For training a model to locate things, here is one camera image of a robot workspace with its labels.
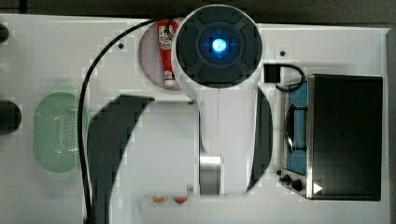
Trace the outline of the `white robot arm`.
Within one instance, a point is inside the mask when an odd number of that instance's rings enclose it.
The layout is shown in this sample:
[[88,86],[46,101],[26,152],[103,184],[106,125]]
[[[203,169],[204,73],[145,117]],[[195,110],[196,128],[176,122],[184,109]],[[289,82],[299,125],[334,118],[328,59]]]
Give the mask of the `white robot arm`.
[[168,66],[180,101],[121,95],[92,120],[92,184],[113,194],[235,195],[272,157],[273,121],[259,87],[264,41],[236,7],[195,9],[176,27]]

